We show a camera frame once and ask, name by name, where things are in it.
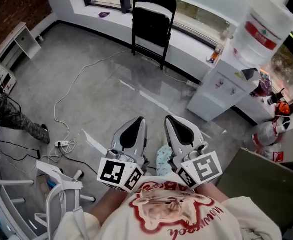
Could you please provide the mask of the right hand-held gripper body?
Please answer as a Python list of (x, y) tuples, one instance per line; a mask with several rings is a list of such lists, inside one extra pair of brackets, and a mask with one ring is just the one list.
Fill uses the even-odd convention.
[(189, 152), (183, 153), (182, 149), (178, 149), (177, 153), (171, 155), (169, 163), (172, 170), (191, 190), (210, 183), (223, 174), (217, 153), (212, 151), (205, 154), (208, 147), (209, 144), (203, 142)]

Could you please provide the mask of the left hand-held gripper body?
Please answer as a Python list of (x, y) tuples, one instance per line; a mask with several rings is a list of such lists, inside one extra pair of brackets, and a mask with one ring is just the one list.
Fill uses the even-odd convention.
[(131, 193), (147, 172), (145, 145), (125, 149), (113, 145), (101, 158), (97, 180), (111, 189)]

